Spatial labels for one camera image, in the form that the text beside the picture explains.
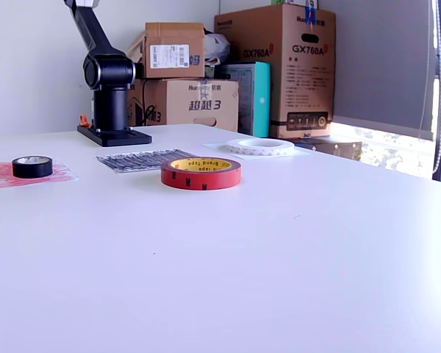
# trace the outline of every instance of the red paper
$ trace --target red paper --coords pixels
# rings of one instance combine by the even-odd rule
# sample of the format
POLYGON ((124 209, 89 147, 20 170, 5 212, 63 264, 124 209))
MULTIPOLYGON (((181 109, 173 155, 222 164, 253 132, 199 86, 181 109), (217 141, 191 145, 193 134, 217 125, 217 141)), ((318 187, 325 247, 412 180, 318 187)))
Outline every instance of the red paper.
POLYGON ((0 163, 0 188, 41 184, 43 182, 66 182, 77 179, 74 173, 62 163, 54 162, 52 170, 53 174, 44 178, 20 179, 13 176, 12 163, 0 163))

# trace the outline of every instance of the red tape roll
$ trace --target red tape roll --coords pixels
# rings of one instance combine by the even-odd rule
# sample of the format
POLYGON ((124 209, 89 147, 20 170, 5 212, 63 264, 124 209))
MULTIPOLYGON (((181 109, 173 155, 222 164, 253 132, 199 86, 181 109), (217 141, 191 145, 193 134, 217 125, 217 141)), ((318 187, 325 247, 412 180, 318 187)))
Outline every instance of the red tape roll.
POLYGON ((162 164, 162 183, 185 190, 218 190, 240 183, 242 166, 233 160, 194 157, 162 164))

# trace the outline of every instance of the yellow inner tape liner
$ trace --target yellow inner tape liner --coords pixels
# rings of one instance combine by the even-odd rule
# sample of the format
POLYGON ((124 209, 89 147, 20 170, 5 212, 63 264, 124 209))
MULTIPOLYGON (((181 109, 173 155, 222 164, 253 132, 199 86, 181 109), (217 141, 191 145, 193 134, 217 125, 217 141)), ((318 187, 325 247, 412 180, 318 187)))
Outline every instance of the yellow inner tape liner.
POLYGON ((222 171, 230 168, 232 164, 217 158, 186 158, 175 160, 170 166, 184 171, 222 171))

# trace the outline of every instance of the gray blind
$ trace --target gray blind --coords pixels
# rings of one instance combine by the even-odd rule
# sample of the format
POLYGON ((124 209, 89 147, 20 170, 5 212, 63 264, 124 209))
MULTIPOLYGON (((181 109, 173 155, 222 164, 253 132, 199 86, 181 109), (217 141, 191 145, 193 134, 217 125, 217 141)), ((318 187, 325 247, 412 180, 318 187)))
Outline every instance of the gray blind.
POLYGON ((334 121, 431 140, 436 53, 428 0, 320 0, 319 6, 337 15, 334 121))

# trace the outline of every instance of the window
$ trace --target window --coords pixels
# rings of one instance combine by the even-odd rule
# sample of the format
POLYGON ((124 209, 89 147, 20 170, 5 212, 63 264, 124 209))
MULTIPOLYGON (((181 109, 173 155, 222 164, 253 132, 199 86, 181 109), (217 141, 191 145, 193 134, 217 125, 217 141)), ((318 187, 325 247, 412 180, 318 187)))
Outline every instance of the window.
MULTIPOLYGON (((437 130, 440 83, 434 80, 433 121, 431 131, 437 130)), ((332 123, 331 133, 361 140, 361 162, 394 171, 431 179, 433 176, 436 143, 389 132, 363 129, 332 123)))

